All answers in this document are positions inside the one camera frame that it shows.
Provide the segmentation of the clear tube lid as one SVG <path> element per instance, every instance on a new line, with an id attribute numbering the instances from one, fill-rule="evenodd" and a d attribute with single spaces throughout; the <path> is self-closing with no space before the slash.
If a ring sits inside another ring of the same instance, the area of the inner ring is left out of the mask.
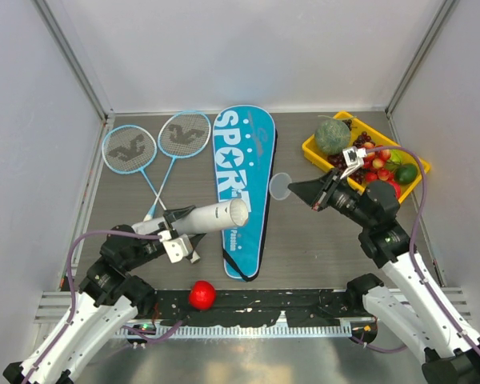
<path id="1" fill-rule="evenodd" d="M 269 182 L 270 196 L 278 201 L 285 200 L 290 195 L 289 184 L 292 183 L 288 173 L 280 172 L 275 174 Z"/>

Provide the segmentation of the white shuttlecock tube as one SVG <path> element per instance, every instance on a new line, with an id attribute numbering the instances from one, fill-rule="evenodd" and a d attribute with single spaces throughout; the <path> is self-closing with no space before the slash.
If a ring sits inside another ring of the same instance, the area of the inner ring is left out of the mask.
<path id="1" fill-rule="evenodd" d="M 230 219 L 229 206 L 231 200 L 224 202 L 196 207 L 190 214 L 194 230 L 176 230 L 179 234 L 207 234 L 209 232 L 218 232 L 236 228 Z M 149 221 L 133 224 L 133 230 L 136 234 L 149 234 L 155 232 L 163 226 L 163 217 L 159 216 Z"/>

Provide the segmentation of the shuttlecock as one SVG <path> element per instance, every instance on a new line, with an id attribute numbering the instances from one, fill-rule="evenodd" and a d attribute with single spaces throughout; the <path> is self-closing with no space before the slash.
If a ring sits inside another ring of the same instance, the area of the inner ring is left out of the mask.
<path id="1" fill-rule="evenodd" d="M 229 212 L 230 219 L 236 227 L 243 227 L 249 219 L 247 204 L 240 198 L 231 200 Z"/>

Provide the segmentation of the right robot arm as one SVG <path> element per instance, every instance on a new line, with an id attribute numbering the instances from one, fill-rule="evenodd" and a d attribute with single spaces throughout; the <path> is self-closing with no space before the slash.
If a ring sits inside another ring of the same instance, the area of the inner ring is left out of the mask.
<path id="1" fill-rule="evenodd" d="M 360 225 L 361 248 L 396 286 L 401 303 L 373 274 L 347 285 L 347 309 L 385 323 L 419 361 L 428 383 L 480 383 L 480 333 L 431 277 L 413 239 L 399 225 L 395 189 L 372 182 L 359 193 L 337 170 L 289 190 L 314 211 L 333 208 Z"/>

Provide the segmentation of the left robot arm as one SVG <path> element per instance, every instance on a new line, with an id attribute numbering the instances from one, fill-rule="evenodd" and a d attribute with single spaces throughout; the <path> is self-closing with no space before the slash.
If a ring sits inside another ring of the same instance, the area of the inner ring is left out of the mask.
<path id="1" fill-rule="evenodd" d="M 9 383 L 73 383 L 93 356 L 129 320 L 154 312 L 154 288 L 131 271 L 163 255 L 195 260 L 194 244 L 222 230 L 216 209 L 190 206 L 133 226 L 102 230 L 99 259 L 80 285 L 70 283 L 70 306 L 47 339 L 3 376 Z"/>

